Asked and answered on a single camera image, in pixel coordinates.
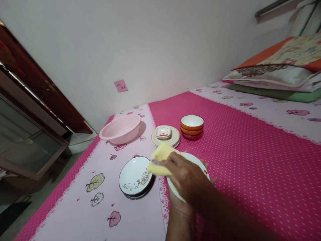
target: bed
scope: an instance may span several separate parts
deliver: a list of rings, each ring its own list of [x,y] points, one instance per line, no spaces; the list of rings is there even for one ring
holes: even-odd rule
[[[140,115],[137,139],[116,146],[97,136],[16,240],[165,240],[166,178],[157,177],[139,200],[123,195],[118,178],[135,155],[151,156],[156,126],[178,129],[187,114],[204,118],[204,135],[196,141],[182,138],[177,150],[209,162],[222,193],[285,240],[320,240],[321,102],[284,102],[227,86],[216,82],[111,116],[107,123]],[[197,237],[219,234],[197,217]]]

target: lace trim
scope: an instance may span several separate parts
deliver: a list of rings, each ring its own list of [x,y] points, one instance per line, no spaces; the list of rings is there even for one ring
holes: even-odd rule
[[[231,105],[226,104],[226,103],[221,103],[221,102],[214,101],[214,100],[212,100],[212,99],[210,99],[210,98],[208,98],[208,97],[205,97],[205,96],[202,96],[202,95],[200,95],[200,94],[198,94],[198,93],[193,92],[193,90],[192,90],[192,91],[189,91],[189,92],[191,92],[191,93],[193,93],[193,94],[195,94],[195,95],[198,95],[198,96],[200,96],[200,97],[203,97],[203,98],[205,98],[205,99],[211,100],[211,101],[213,101],[213,102],[216,102],[216,103],[219,103],[219,104],[223,104],[223,105],[227,105],[227,106],[229,106],[229,107],[232,107],[233,109],[239,110],[239,111],[241,111],[241,112],[243,112],[243,113],[245,113],[245,114],[248,114],[248,115],[250,115],[250,116],[252,116],[252,117],[258,118],[259,120],[262,120],[262,121],[264,121],[265,123],[267,123],[267,124],[269,124],[269,125],[272,125],[272,126],[278,128],[278,129],[282,129],[282,130],[284,130],[284,131],[287,132],[287,133],[294,134],[294,135],[296,135],[297,137],[302,138],[302,139],[310,140],[310,141],[313,142],[314,144],[317,144],[317,145],[320,145],[320,146],[321,146],[321,142],[318,142],[318,141],[316,141],[316,140],[314,140],[314,139],[311,139],[311,138],[308,137],[308,136],[302,136],[302,135],[300,135],[300,134],[297,134],[297,133],[295,133],[294,131],[284,129],[282,126],[278,126],[278,125],[274,124],[273,122],[269,122],[269,121],[265,120],[265,118],[260,118],[260,117],[258,117],[257,115],[253,115],[252,113],[248,113],[248,112],[246,112],[246,111],[244,111],[244,110],[238,109],[238,108],[236,108],[235,106],[231,106]]]
[[[56,210],[56,207],[58,206],[58,204],[64,199],[65,195],[69,192],[70,188],[72,187],[72,185],[76,182],[77,178],[79,177],[81,171],[84,169],[84,167],[87,165],[87,163],[89,162],[89,160],[91,159],[93,153],[95,152],[95,150],[98,148],[98,146],[104,143],[104,141],[99,140],[99,142],[96,144],[96,146],[94,147],[94,149],[91,151],[89,157],[87,158],[87,160],[84,162],[84,164],[82,165],[81,168],[79,168],[78,173],[75,175],[75,178],[71,181],[69,187],[66,188],[66,190],[64,191],[63,195],[57,200],[55,206],[47,213],[47,216],[45,218],[44,221],[42,221],[42,223],[37,227],[35,234],[33,235],[33,237],[30,239],[30,241],[35,241],[37,239],[37,236],[40,234],[40,232],[42,231],[43,227],[45,226],[46,222],[49,220],[49,218],[51,217],[51,215],[54,213],[54,211]]]
[[[147,108],[148,108],[148,113],[149,113],[149,116],[150,116],[150,120],[151,120],[151,124],[152,124],[152,126],[153,126],[153,129],[156,129],[154,117],[153,117],[153,114],[151,113],[149,104],[147,104]]]
[[[159,186],[159,198],[160,198],[160,204],[162,207],[162,217],[163,217],[163,222],[164,222],[164,230],[165,233],[167,232],[167,226],[168,226],[168,217],[169,217],[169,200],[168,197],[166,196],[166,190],[167,186],[164,184],[165,177],[159,176],[158,177],[158,186]]]

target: glass cabinet door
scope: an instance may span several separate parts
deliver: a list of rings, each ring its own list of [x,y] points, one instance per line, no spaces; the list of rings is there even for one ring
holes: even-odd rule
[[[66,148],[0,96],[0,167],[35,180]]]

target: plate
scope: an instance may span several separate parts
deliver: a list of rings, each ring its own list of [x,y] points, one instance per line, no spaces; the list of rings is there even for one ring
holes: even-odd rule
[[[208,172],[207,172],[204,164],[203,164],[196,156],[193,156],[192,154],[189,154],[189,153],[186,153],[186,152],[181,152],[181,155],[182,155],[183,157],[185,157],[187,160],[189,160],[189,161],[193,162],[194,164],[198,165],[198,166],[202,169],[202,171],[204,172],[204,174],[207,176],[207,178],[210,179],[210,176],[208,175]],[[176,187],[174,186],[174,184],[172,183],[172,181],[171,181],[169,178],[167,178],[167,182],[168,182],[168,186],[171,188],[171,190],[173,191],[173,193],[174,193],[180,200],[182,200],[183,202],[186,202],[186,201],[184,200],[184,198],[182,198],[182,197],[179,195]]]
[[[151,190],[151,188],[153,187],[153,184],[155,182],[155,176],[152,175],[150,182],[148,183],[148,186],[146,187],[146,189],[144,189],[144,191],[138,195],[125,195],[126,198],[131,199],[131,200],[137,200],[137,199],[141,199],[143,197],[145,197]]]
[[[179,145],[179,143],[181,142],[181,139],[179,139],[178,140],[178,142],[174,145],[174,146],[172,146],[174,149]]]
[[[167,142],[170,146],[175,145],[178,140],[180,139],[180,133],[175,127],[171,127],[172,135],[167,139],[158,139],[155,135],[155,131],[151,134],[151,141],[154,143],[155,146],[160,146],[163,142]]]
[[[126,163],[119,175],[119,187],[125,195],[140,196],[145,192],[152,179],[148,165],[146,157],[135,157]]]

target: red bowl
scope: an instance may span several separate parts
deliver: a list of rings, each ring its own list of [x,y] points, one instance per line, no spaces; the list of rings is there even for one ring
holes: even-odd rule
[[[188,140],[197,140],[203,136],[203,131],[200,134],[195,136],[187,135],[184,132],[182,132],[182,130],[181,130],[181,133],[182,133],[182,136]]]

